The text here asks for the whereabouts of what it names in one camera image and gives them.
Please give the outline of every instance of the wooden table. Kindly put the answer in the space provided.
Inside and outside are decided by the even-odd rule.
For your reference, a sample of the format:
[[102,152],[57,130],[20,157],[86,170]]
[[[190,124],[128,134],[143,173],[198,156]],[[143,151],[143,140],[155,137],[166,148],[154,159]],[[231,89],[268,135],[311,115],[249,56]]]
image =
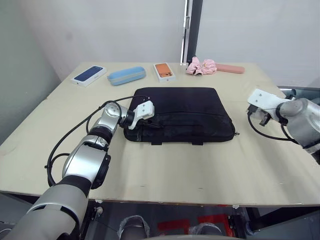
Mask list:
[[[107,74],[88,87],[71,83],[72,77],[94,64],[106,67]],[[44,165],[53,146],[106,100],[131,96],[143,87],[212,87],[240,135],[203,146],[151,145],[126,140],[118,128],[108,152],[111,163],[106,179],[90,192],[90,198],[199,205],[320,204],[320,167],[316,161],[300,146],[265,138],[248,124],[247,98],[254,89],[284,95],[256,64],[239,65],[245,67],[244,74],[191,76],[185,74],[186,66],[171,63],[177,81],[160,83],[152,63],[82,63],[0,146],[0,191],[41,195],[48,188]],[[109,73],[135,66],[145,68],[145,78],[119,86],[107,80]],[[129,107],[130,100],[121,104]],[[265,127],[257,120],[253,123],[266,134],[284,137],[277,122],[270,121]],[[85,126],[80,127],[56,153],[70,153],[85,134]],[[64,161],[62,157],[54,163],[56,182],[61,179]]]

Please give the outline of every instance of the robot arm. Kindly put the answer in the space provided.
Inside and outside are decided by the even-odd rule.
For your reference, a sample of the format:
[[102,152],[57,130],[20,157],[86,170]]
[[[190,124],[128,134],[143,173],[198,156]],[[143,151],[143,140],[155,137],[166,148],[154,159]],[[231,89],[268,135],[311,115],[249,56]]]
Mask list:
[[134,111],[108,103],[88,135],[66,159],[62,180],[44,192],[5,239],[78,239],[89,191],[100,187],[106,177],[111,160],[108,149],[118,124],[134,129],[140,119],[153,115],[151,101],[138,105]]
[[249,107],[248,114],[260,117],[262,126],[274,119],[287,126],[290,135],[309,154],[320,150],[320,106],[306,98],[282,99],[260,89],[247,101],[256,107],[255,113]]

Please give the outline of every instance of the orange phone box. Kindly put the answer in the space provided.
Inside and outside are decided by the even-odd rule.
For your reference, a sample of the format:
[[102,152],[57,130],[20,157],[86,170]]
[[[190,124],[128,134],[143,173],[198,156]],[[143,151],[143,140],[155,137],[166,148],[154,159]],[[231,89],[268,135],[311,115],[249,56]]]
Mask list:
[[171,70],[171,68],[169,67],[168,63],[166,62],[157,63],[157,64],[154,64],[153,66],[154,66],[156,76],[159,79],[159,82],[168,82],[168,81],[176,80],[176,76],[174,72]]

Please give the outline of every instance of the black cable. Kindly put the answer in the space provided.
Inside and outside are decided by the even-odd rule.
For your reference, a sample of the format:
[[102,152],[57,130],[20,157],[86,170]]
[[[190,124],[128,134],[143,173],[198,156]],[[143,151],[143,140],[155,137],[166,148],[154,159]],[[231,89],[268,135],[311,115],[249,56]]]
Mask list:
[[57,144],[53,147],[50,155],[49,155],[49,158],[47,160],[47,163],[46,163],[46,166],[44,166],[44,168],[46,168],[46,174],[47,174],[47,178],[48,178],[48,184],[49,184],[49,187],[53,186],[56,184],[54,178],[52,177],[52,174],[51,174],[51,169],[52,169],[52,161],[53,161],[53,157],[54,157],[54,154],[55,154],[55,151],[57,150],[57,148],[60,146],[60,144],[74,131],[76,130],[78,127],[80,127],[82,124],[84,124],[86,121],[90,120],[91,117],[96,114],[98,111],[100,111],[101,109],[103,109],[108,103],[111,103],[111,102],[115,102],[115,104],[117,104],[117,107],[119,108],[119,113],[120,113],[120,118],[121,118],[121,115],[122,115],[122,112],[121,112],[121,107],[120,105],[117,103],[118,101],[121,101],[121,100],[125,100],[125,99],[132,99],[132,98],[144,98],[143,100],[145,99],[149,99],[148,96],[143,96],[143,95],[137,95],[137,96],[127,96],[127,97],[123,97],[123,98],[119,98],[117,100],[114,100],[114,101],[106,101],[104,102],[101,106],[99,106],[93,113],[91,113],[89,116],[87,116],[84,120],[82,120],[80,123],[78,123],[76,126],[74,126],[70,131],[68,131],[58,142]]
[[287,131],[286,131],[286,129],[285,129],[285,125],[284,125],[284,124],[281,124],[281,130],[282,130],[283,134],[284,134],[288,139],[291,140],[291,142],[293,142],[293,143],[295,143],[295,144],[299,144],[296,140],[294,140],[293,138],[291,138],[291,137],[289,136],[289,134],[287,133]]
[[[150,97],[143,96],[143,95],[126,96],[126,97],[123,97],[123,98],[119,98],[117,100],[106,101],[104,104],[107,105],[108,103],[111,103],[111,102],[117,104],[116,102],[119,102],[119,101],[122,101],[122,100],[126,100],[126,99],[134,99],[134,98],[144,98],[143,101],[145,101],[146,99],[150,99]],[[120,109],[120,116],[121,116],[122,115],[121,107],[119,105],[117,107]],[[89,133],[89,122],[90,122],[91,117],[89,117],[89,119],[86,121],[86,124],[85,124],[85,131],[86,131],[87,134]]]
[[60,157],[62,157],[62,156],[69,156],[70,155],[70,153],[60,153],[60,154],[58,154],[57,156],[55,156],[54,158],[52,158],[52,160],[51,160],[51,167],[53,166],[53,164],[54,164],[54,162],[55,162],[55,160],[57,159],[57,158],[60,158]]
[[253,129],[256,133],[258,133],[258,134],[260,134],[260,135],[262,135],[262,136],[264,136],[264,137],[266,137],[266,138],[268,138],[268,139],[274,139],[274,140],[280,140],[280,141],[291,141],[291,139],[288,139],[288,138],[281,138],[281,137],[269,136],[269,135],[266,135],[266,134],[258,131],[258,130],[255,128],[255,126],[252,124],[251,119],[250,119],[250,116],[251,116],[251,114],[248,114],[248,122],[249,122],[250,126],[252,127],[252,129]]
[[98,221],[98,220],[96,220],[99,224],[102,224],[102,225],[104,225],[104,226],[106,226],[107,228],[109,228],[109,229],[111,229],[111,230],[113,230],[113,231],[115,231],[115,232],[118,232],[117,230],[115,230],[113,227],[110,227],[110,226],[108,226],[107,224],[105,224],[104,222],[101,222],[101,221]]

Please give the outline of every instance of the white wall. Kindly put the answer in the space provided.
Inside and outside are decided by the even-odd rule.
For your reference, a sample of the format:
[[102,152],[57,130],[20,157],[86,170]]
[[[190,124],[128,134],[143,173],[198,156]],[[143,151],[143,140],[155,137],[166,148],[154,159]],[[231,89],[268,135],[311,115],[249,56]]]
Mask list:
[[0,0],[0,144],[60,83],[20,12]]
[[320,87],[320,1],[203,0],[196,55],[258,63],[278,86]]
[[180,62],[185,0],[20,0],[63,80],[80,62]]

